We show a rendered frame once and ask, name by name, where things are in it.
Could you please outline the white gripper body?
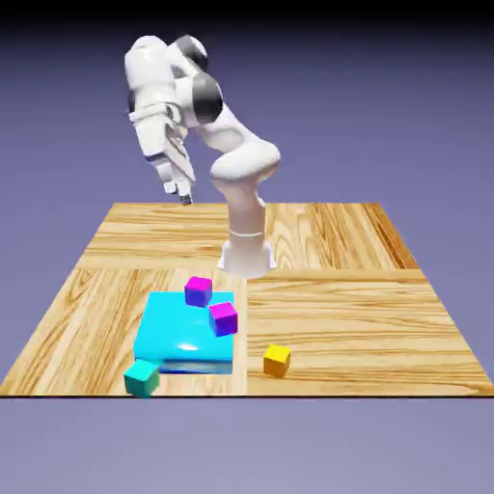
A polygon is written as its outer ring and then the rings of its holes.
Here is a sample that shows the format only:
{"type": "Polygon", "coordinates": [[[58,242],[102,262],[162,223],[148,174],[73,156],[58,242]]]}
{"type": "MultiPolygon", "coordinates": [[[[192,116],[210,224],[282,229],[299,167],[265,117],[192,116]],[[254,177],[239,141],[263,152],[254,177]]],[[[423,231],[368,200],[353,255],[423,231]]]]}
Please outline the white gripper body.
{"type": "Polygon", "coordinates": [[[133,112],[133,127],[148,161],[164,157],[190,181],[196,177],[184,147],[185,121],[180,108],[141,108],[133,112]]]}

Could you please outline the small magenta cube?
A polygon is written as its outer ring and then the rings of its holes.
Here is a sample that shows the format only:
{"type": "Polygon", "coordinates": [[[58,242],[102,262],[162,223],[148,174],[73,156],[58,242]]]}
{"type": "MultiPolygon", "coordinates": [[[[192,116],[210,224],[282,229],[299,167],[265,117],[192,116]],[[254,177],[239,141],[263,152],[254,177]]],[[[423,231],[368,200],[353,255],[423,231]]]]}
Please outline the small magenta cube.
{"type": "Polygon", "coordinates": [[[238,313],[231,302],[208,306],[209,324],[217,338],[233,335],[238,330],[238,313]]]}
{"type": "Polygon", "coordinates": [[[184,287],[185,303],[194,307],[206,307],[212,296],[212,280],[192,276],[184,287]]]}

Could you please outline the small teal cube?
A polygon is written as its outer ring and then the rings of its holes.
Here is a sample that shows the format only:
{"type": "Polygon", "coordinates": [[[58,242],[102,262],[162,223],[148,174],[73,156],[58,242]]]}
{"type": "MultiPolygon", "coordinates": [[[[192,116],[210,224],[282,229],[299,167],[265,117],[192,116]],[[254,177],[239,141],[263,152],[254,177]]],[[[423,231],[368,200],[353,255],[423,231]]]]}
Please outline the small teal cube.
{"type": "Polygon", "coordinates": [[[137,398],[149,398],[159,386],[160,364],[137,359],[124,373],[125,390],[137,398]]]}

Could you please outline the small yellow cube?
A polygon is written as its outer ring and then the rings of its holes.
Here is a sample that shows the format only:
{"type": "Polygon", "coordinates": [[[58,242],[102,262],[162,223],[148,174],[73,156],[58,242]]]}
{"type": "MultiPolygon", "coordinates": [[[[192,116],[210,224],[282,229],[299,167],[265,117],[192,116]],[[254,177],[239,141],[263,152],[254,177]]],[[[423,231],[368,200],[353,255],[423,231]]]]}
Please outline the small yellow cube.
{"type": "Polygon", "coordinates": [[[283,378],[289,368],[291,351],[288,347],[271,344],[263,354],[263,372],[267,375],[283,378]]]}

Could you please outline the large cyan box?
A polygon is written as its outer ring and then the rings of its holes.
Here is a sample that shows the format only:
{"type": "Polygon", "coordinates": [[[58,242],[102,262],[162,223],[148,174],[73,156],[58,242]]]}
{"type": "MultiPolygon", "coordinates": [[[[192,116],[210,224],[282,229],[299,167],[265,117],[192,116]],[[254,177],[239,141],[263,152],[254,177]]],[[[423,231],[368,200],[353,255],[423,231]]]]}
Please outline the large cyan box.
{"type": "Polygon", "coordinates": [[[133,356],[158,363],[162,373],[230,374],[233,336],[216,336],[209,308],[187,305],[184,293],[156,291],[148,297],[133,356]]]}

